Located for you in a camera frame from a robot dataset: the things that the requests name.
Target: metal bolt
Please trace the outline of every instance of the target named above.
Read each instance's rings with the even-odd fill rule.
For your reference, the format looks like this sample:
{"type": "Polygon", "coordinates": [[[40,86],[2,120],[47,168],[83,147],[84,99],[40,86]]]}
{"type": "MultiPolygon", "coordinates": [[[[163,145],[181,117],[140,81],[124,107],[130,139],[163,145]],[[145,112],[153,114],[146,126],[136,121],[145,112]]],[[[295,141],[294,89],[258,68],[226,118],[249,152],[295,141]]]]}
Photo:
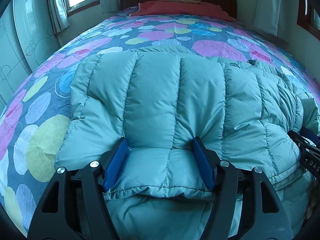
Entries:
{"type": "Polygon", "coordinates": [[[93,162],[90,163],[90,167],[91,168],[96,168],[98,166],[99,166],[99,162],[98,161],[93,161],[93,162]]]}
{"type": "Polygon", "coordinates": [[[260,167],[255,167],[255,168],[254,168],[254,171],[255,171],[256,173],[262,173],[262,169],[261,169],[260,167]]]}
{"type": "Polygon", "coordinates": [[[220,165],[223,166],[223,167],[228,167],[229,163],[227,161],[221,161],[220,165]]]}
{"type": "Polygon", "coordinates": [[[66,169],[64,167],[58,168],[57,173],[62,174],[66,169]]]}

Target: bed sheet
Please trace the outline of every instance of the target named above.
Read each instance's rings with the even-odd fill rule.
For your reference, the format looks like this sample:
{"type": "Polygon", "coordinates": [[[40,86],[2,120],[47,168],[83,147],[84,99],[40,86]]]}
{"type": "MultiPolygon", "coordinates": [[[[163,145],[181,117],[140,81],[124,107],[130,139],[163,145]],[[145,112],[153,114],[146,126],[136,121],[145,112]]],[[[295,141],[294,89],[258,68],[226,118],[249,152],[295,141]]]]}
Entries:
{"type": "Polygon", "coordinates": [[[21,84],[0,115],[0,202],[25,235],[70,123],[71,81],[88,56],[178,44],[201,56],[259,59],[286,74],[320,105],[319,83],[305,67],[241,23],[191,15],[129,17],[136,10],[124,10],[54,53],[21,84]]]}

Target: wooden window frame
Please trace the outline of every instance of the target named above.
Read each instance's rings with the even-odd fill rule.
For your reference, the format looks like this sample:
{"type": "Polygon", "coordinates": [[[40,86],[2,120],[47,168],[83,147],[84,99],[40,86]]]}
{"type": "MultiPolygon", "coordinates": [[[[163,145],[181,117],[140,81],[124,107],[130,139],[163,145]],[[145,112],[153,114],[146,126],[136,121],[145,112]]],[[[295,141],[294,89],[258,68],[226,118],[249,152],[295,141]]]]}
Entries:
{"type": "Polygon", "coordinates": [[[69,0],[63,0],[66,10],[67,10],[67,16],[71,16],[73,14],[76,14],[78,12],[81,12],[85,9],[88,9],[90,7],[96,6],[100,4],[100,0],[85,0],[82,1],[81,3],[78,3],[72,7],[69,6],[69,0]]]}
{"type": "Polygon", "coordinates": [[[320,29],[312,24],[314,9],[308,0],[299,0],[297,24],[320,40],[320,29]]]}

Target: bed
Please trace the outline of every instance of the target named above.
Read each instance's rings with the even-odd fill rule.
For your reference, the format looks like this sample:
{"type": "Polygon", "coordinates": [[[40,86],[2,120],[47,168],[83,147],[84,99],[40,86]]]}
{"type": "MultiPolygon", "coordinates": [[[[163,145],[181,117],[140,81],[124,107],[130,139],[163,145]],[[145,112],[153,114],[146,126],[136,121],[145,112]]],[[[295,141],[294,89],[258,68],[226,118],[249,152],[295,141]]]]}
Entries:
{"type": "MultiPolygon", "coordinates": [[[[203,57],[261,60],[285,74],[320,105],[319,83],[306,74],[305,67],[241,23],[193,15],[130,17],[138,10],[138,3],[145,1],[150,0],[121,0],[123,11],[54,53],[21,84],[0,115],[0,202],[24,235],[55,172],[55,154],[70,124],[70,84],[78,65],[89,56],[147,46],[182,45],[203,57]]],[[[236,18],[236,0],[202,1],[220,5],[236,18]]],[[[309,193],[310,187],[300,199],[292,197],[287,201],[292,208],[297,207],[293,204],[308,199],[309,193]]],[[[297,233],[303,220],[291,219],[297,233]]]]}

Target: colorful bedspread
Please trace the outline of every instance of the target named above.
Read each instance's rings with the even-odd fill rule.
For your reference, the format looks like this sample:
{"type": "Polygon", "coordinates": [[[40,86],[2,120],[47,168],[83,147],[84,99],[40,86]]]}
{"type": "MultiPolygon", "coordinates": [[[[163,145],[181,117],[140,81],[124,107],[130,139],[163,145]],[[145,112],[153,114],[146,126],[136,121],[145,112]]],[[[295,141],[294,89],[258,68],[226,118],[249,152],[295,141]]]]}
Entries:
{"type": "Polygon", "coordinates": [[[129,17],[134,11],[105,20],[53,54],[21,84],[0,115],[0,202],[25,235],[54,174],[55,154],[70,123],[70,84],[85,57],[179,44],[201,56],[259,59],[285,73],[320,105],[319,84],[305,67],[242,24],[191,15],[129,17]]]}

